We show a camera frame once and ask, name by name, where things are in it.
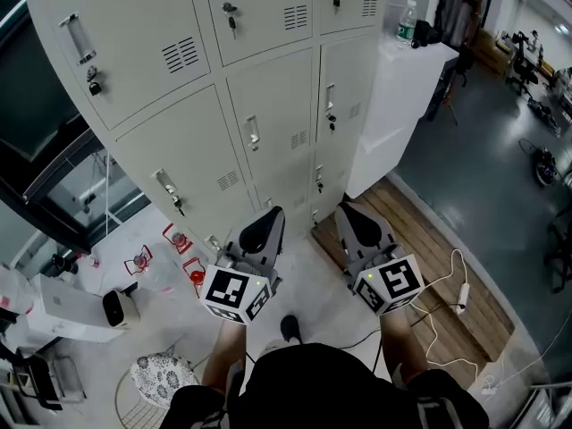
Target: red object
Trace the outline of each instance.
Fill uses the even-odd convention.
[[[149,251],[147,245],[143,245],[143,248],[141,249],[141,254],[136,255],[129,261],[124,261],[123,264],[125,265],[127,272],[129,272],[129,275],[133,276],[135,273],[145,272],[146,269],[149,267],[149,262],[151,261],[151,259],[153,259],[151,251]],[[132,272],[130,268],[127,266],[127,263],[129,262],[132,262],[138,270]]]
[[[177,252],[181,255],[184,254],[190,247],[193,246],[193,242],[190,241],[184,233],[179,231],[175,232],[171,238],[167,237],[165,234],[173,227],[173,223],[170,223],[167,228],[163,231],[163,236],[177,248]]]
[[[193,263],[197,263],[200,268],[202,268],[203,270],[193,270],[191,273],[189,273],[189,270],[187,269],[187,267],[189,267],[191,264]],[[198,259],[198,257],[193,257],[192,259],[190,259],[190,261],[185,262],[182,265],[182,269],[185,271],[185,273],[189,276],[190,280],[193,282],[193,284],[195,286],[200,286],[201,284],[203,284],[203,281],[205,280],[205,275],[206,275],[206,269],[205,267],[200,263],[200,260]]]

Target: gray floor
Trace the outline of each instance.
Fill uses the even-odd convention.
[[[543,265],[552,243],[547,225],[568,192],[534,181],[519,141],[547,147],[563,172],[572,160],[570,135],[552,136],[524,98],[478,65],[453,104],[458,127],[443,107],[433,122],[421,121],[395,170],[473,251],[544,351],[572,307],[572,284],[552,294]],[[572,372],[571,347],[572,322],[545,357],[553,379]]]

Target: black shoe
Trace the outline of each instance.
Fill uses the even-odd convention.
[[[302,337],[300,336],[300,326],[298,324],[298,319],[294,315],[285,316],[280,322],[280,332],[282,337],[286,341],[290,339],[298,339],[300,344],[302,344]]]

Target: white tiled floor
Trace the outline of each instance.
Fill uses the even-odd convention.
[[[300,321],[305,341],[319,341],[335,347],[351,345],[379,326],[377,318],[357,298],[351,296],[339,276],[339,270],[311,240],[300,239],[289,245],[279,256],[276,269],[283,278],[276,296],[265,306],[264,312],[248,328],[248,353],[256,359],[265,344],[280,337],[280,321],[288,313]],[[115,414],[115,390],[130,364],[139,356],[162,351],[176,343],[179,354],[195,364],[205,358],[212,348],[219,321],[208,314],[189,288],[188,292],[159,296],[144,290],[136,291],[133,298],[141,314],[140,324],[121,337],[106,344],[80,341],[62,341],[56,349],[72,356],[80,371],[88,400],[68,407],[56,416],[46,411],[34,411],[47,428],[121,428]],[[349,352],[367,366],[374,363],[379,333],[372,335]],[[517,334],[509,344],[505,360],[505,378],[529,361],[523,345],[523,336]],[[203,363],[197,368],[200,378]],[[247,377],[252,364],[248,361]],[[472,392],[484,401],[479,388],[486,374],[499,376],[494,365],[485,369]],[[383,358],[376,374],[388,379]],[[526,395],[523,374],[502,386],[487,401],[493,426],[514,413]]]

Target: wooden pallet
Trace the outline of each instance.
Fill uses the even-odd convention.
[[[354,201],[390,223],[397,241],[408,254],[415,255],[427,283],[450,273],[453,247],[389,181],[378,181]],[[338,241],[333,214],[319,223],[312,230],[312,235],[333,262],[344,270],[346,255]],[[498,359],[514,332],[514,324],[469,265],[467,278],[471,291],[467,309],[462,315],[457,315],[454,307],[446,306],[457,302],[460,286],[465,280],[458,255],[454,257],[454,274],[425,290],[416,300],[416,305],[427,311],[446,306],[433,313],[439,339],[431,349],[429,360],[444,364],[465,358],[476,363],[480,372],[487,362]],[[407,311],[411,323],[421,318],[422,314],[414,308],[408,307]],[[429,317],[416,324],[414,331],[427,349],[434,338]],[[464,362],[446,366],[446,370],[465,389],[475,380],[475,368]]]

